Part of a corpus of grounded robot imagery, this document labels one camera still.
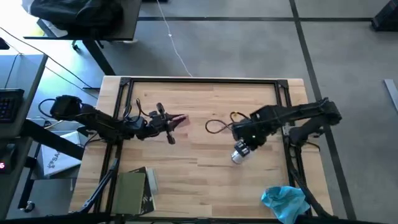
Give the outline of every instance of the blue cloth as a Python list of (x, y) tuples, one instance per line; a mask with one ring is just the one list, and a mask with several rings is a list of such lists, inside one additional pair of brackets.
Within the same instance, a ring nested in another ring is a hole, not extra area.
[(293, 224), (298, 215), (310, 208), (304, 199), (301, 189), (289, 186), (271, 187), (261, 197), (261, 201), (274, 211), (283, 224)]

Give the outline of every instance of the wire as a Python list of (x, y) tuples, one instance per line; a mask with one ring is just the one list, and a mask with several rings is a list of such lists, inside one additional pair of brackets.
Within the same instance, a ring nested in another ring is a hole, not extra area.
[(312, 142), (305, 142), (305, 143), (306, 143), (306, 144), (310, 144), (310, 145), (312, 145), (312, 146), (315, 146), (315, 147), (318, 148), (319, 151), (321, 151), (321, 147), (319, 147), (319, 145), (317, 145), (317, 144), (315, 144), (315, 143), (312, 143)]
[(83, 149), (86, 149), (87, 145), (89, 145), (91, 142), (100, 141), (101, 139), (94, 139), (94, 140), (93, 140), (93, 138), (95, 138), (95, 136), (97, 136), (97, 135), (98, 135), (98, 133), (95, 133), (92, 137), (90, 137), (90, 138), (87, 140), (87, 142), (83, 145)]
[(44, 103), (44, 102), (46, 102), (46, 101), (55, 101), (55, 99), (45, 99), (45, 100), (43, 100), (43, 101), (41, 101), (40, 103), (39, 103), (39, 105), (37, 105), (37, 109), (39, 109), (39, 111), (40, 111), (40, 113), (42, 113), (44, 116), (46, 116), (46, 117), (48, 117), (48, 118), (53, 118), (51, 115), (48, 115), (47, 113), (44, 113), (43, 111), (42, 111), (42, 104)]
[(16, 36), (10, 34), (8, 31), (6, 31), (5, 29), (3, 29), (2, 27), (0, 27), (0, 29), (2, 29), (4, 32), (6, 32), (6, 33), (7, 33), (8, 35), (10, 35), (11, 37), (13, 37), (13, 38), (19, 40), (20, 42), (22, 42), (22, 43), (28, 45), (29, 47), (32, 47), (33, 49), (35, 49), (35, 50), (41, 52), (42, 54), (46, 55), (49, 59), (53, 60), (57, 65), (61, 66), (63, 69), (65, 69), (66, 71), (68, 71), (69, 73), (71, 73), (74, 77), (76, 77), (76, 78), (77, 78), (79, 81), (81, 81), (83, 84), (85, 84), (86, 86), (88, 86), (88, 87), (94, 89), (92, 86), (90, 86), (89, 84), (85, 83), (81, 78), (79, 78), (77, 75), (75, 75), (75, 74), (74, 74), (73, 72), (71, 72), (69, 69), (65, 68), (63, 65), (61, 65), (60, 63), (58, 63), (58, 62), (57, 62), (56, 60), (54, 60), (52, 57), (50, 57), (49, 55), (47, 55), (46, 53), (44, 53), (42, 50), (40, 50), (40, 49), (38, 49), (37, 47), (34, 47), (34, 46), (28, 44), (27, 42), (24, 42), (23, 40), (17, 38)]
[(123, 114), (126, 113), (126, 115), (124, 115), (124, 118), (123, 118), (123, 119), (126, 119), (126, 118), (130, 115), (130, 113), (131, 113), (132, 106), (129, 105), (128, 108), (129, 108), (129, 111), (128, 111), (127, 113), (126, 113), (127, 107), (125, 107), (124, 110), (123, 110)]
[(47, 126), (47, 127), (45, 127), (44, 129), (52, 128), (52, 127), (54, 127), (55, 125), (60, 124), (60, 123), (62, 123), (62, 122), (64, 122), (64, 120), (60, 120), (60, 121), (58, 121), (58, 122), (55, 123), (55, 124), (51, 124), (50, 126)]
[(177, 57), (180, 59), (182, 65), (184, 66), (185, 71), (188, 73), (188, 75), (191, 76), (191, 77), (193, 77), (193, 75), (188, 71), (187, 66), (185, 65), (184, 61), (182, 60), (180, 54), (178, 53), (177, 48), (175, 47), (175, 43), (174, 43), (174, 40), (173, 40), (173, 37), (172, 37), (173, 35), (172, 35), (171, 30), (170, 30), (170, 26), (169, 26), (169, 24), (168, 24), (167, 21), (166, 21), (166, 17), (164, 16), (164, 13), (163, 13), (163, 10), (162, 10), (162, 6), (160, 6), (159, 0), (156, 0), (156, 1), (157, 1), (157, 6), (159, 7), (159, 11), (160, 11), (160, 13), (162, 14), (164, 23), (165, 23), (166, 26), (167, 26), (167, 32), (168, 32), (167, 35), (170, 37), (170, 40), (171, 40), (172, 45), (173, 45), (173, 48), (174, 48), (174, 52), (175, 52), (175, 54), (177, 55)]
[(21, 54), (21, 52), (19, 50), (17, 50), (15, 47), (13, 47), (11, 44), (9, 44), (7, 41), (5, 41), (5, 43), (8, 44), (10, 47), (12, 47), (16, 52)]
[[(219, 123), (223, 124), (224, 127), (221, 128), (221, 129), (218, 130), (218, 131), (210, 131), (210, 130), (208, 129), (208, 127), (207, 127), (208, 124), (209, 124), (210, 122), (219, 122)], [(230, 126), (231, 126), (233, 123), (234, 123), (234, 122), (231, 122), (231, 123), (227, 124), (227, 123), (225, 123), (224, 121), (222, 121), (222, 120), (220, 120), (220, 119), (210, 119), (210, 120), (208, 120), (208, 121), (206, 122), (206, 124), (205, 124), (205, 129), (206, 129), (206, 131), (207, 131), (208, 133), (211, 133), (211, 134), (220, 133), (220, 132), (224, 131), (226, 128), (228, 128), (229, 130), (232, 131), (232, 129), (231, 129)]]
[(17, 55), (15, 55), (14, 61), (12, 62), (11, 69), (10, 69), (10, 72), (8, 73), (7, 81), (6, 81), (6, 84), (5, 84), (4, 88), (7, 88), (7, 84), (8, 84), (8, 81), (10, 80), (12, 69), (14, 68), (15, 61), (17, 60), (18, 55), (22, 55), (22, 54), (18, 53)]
[(141, 108), (141, 101), (140, 101), (138, 98), (136, 99), (136, 102), (137, 102), (138, 110), (139, 110), (143, 115), (149, 116), (148, 114), (146, 114), (146, 113), (142, 110), (142, 108)]
[[(28, 120), (32, 120), (32, 121), (42, 121), (42, 120), (44, 120), (44, 121), (48, 121), (48, 122), (50, 122), (50, 121), (55, 121), (55, 122), (58, 122), (56, 119), (47, 119), (47, 118), (44, 118), (44, 117), (42, 117), (42, 116), (36, 116), (36, 117), (33, 117), (33, 118), (26, 118), (26, 119), (28, 119)], [(77, 121), (63, 121), (63, 122), (69, 122), (69, 123), (76, 123), (76, 124), (79, 124), (79, 122), (77, 122)]]
[(229, 114), (229, 118), (231, 118), (231, 121), (232, 122), (235, 122), (235, 120), (232, 118), (232, 115), (234, 115), (234, 114), (238, 114), (238, 115), (241, 115), (242, 117), (244, 117), (244, 118), (246, 118), (246, 119), (250, 119), (248, 116), (246, 116), (245, 114), (243, 114), (243, 113), (241, 113), (241, 112), (237, 112), (237, 111), (234, 111), (234, 112), (231, 112), (230, 114)]
[(74, 85), (75, 87), (77, 87), (77, 88), (78, 88), (78, 89), (80, 89), (81, 91), (83, 91), (83, 92), (85, 92), (85, 93), (89, 94), (90, 96), (92, 96), (92, 97), (94, 97), (94, 98), (96, 98), (96, 99), (98, 100), (98, 98), (97, 98), (97, 97), (95, 97), (95, 96), (94, 96), (94, 95), (92, 95), (91, 93), (88, 93), (88, 92), (86, 92), (84, 89), (80, 88), (78, 85), (76, 85), (76, 84), (72, 83), (71, 81), (67, 80), (66, 78), (63, 78), (61, 75), (59, 75), (59, 74), (58, 74), (58, 73), (56, 73), (55, 71), (53, 71), (53, 70), (49, 69), (47, 66), (46, 66), (46, 69), (50, 70), (52, 73), (56, 74), (58, 77), (62, 78), (63, 80), (65, 80), (65, 81), (66, 81), (66, 82), (68, 82), (69, 84), (72, 84), (72, 85)]

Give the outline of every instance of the wooden table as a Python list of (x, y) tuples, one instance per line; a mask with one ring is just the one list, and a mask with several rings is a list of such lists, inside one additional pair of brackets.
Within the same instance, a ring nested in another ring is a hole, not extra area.
[[(121, 77), (104, 77), (97, 109), (112, 115)], [(307, 103), (303, 80), (288, 79), (293, 105)], [(119, 117), (127, 95), (124, 89)], [(231, 161), (234, 139), (230, 131), (210, 134), (204, 125), (209, 119), (229, 122), (229, 113), (250, 114), (264, 105), (275, 105), (273, 86), (260, 84), (215, 83), (134, 83), (132, 114), (137, 114), (135, 99), (146, 112), (161, 102), (170, 114), (184, 113), (190, 125), (173, 133), (176, 144), (166, 135), (140, 141), (124, 141), (119, 172), (142, 166), (154, 168), (159, 184), (156, 211), (149, 217), (230, 217), (275, 218), (260, 201), (263, 191), (288, 185), (282, 136), (269, 136), (265, 145), (241, 165)], [(219, 126), (210, 126), (217, 130)], [(70, 210), (78, 210), (98, 185), (105, 143), (90, 144), (83, 156)], [(303, 147), (302, 159), (309, 189), (324, 209), (332, 212), (320, 153)], [(104, 210), (108, 192), (103, 194)]]

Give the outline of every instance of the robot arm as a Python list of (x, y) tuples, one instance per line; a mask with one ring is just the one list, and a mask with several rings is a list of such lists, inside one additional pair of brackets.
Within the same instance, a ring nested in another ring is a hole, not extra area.
[(161, 132), (167, 133), (170, 144), (175, 144), (171, 132), (186, 118), (183, 114), (170, 115), (165, 113), (161, 103), (157, 104), (158, 111), (149, 113), (149, 122), (142, 116), (114, 119), (110, 115), (96, 110), (93, 106), (84, 104), (75, 96), (58, 96), (50, 110), (51, 116), (56, 120), (77, 121), (84, 128), (79, 132), (87, 135), (87, 130), (97, 131), (105, 141), (116, 143), (123, 139), (136, 136), (140, 140), (158, 136)]
[(302, 146), (308, 135), (320, 133), (321, 127), (336, 125), (341, 120), (341, 115), (334, 102), (328, 98), (315, 103), (298, 106), (264, 106), (250, 114), (250, 118), (244, 118), (240, 122), (232, 124), (233, 137), (237, 140), (232, 159), (240, 163), (251, 151), (256, 150), (267, 141), (267, 136), (275, 134), (286, 123), (311, 118), (301, 127), (291, 128), (289, 131), (290, 142)]

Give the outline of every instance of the gray floor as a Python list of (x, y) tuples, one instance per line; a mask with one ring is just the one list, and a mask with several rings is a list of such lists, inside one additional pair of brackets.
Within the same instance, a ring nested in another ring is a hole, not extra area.
[[(300, 17), (349, 18), (372, 17), (388, 1), (295, 2)], [(172, 0), (163, 4), (163, 8), (166, 16), (175, 17), (292, 17), (289, 0)], [(160, 14), (156, 4), (143, 4), (140, 15)], [(303, 78), (308, 97), (315, 99), (294, 22), (173, 21), (169, 24), (176, 47), (194, 76)], [(393, 140), (398, 117), (382, 80), (391, 78), (398, 83), (398, 34), (375, 33), (369, 22), (301, 24), (322, 96), (335, 101), (343, 116), (342, 122), (332, 130), (357, 218), (397, 223), (398, 150)], [(136, 44), (104, 43), (103, 52), (117, 74), (187, 76), (162, 21), (139, 22), (136, 38), (139, 40)], [(78, 54), (66, 41), (30, 43), (89, 85), (101, 83), (103, 72), (81, 44)], [(47, 66), (83, 86), (54, 63), (48, 62)], [(94, 98), (46, 70), (29, 116), (40, 115), (36, 110), (39, 101), (62, 94), (76, 95), (95, 105)], [(71, 130), (75, 126), (63, 124), (57, 129)], [(345, 217), (324, 139), (321, 147), (334, 212)], [(12, 207), (9, 218), (67, 212), (72, 194), (70, 180), (41, 181), (35, 184), (32, 193), (37, 211), (24, 214)]]

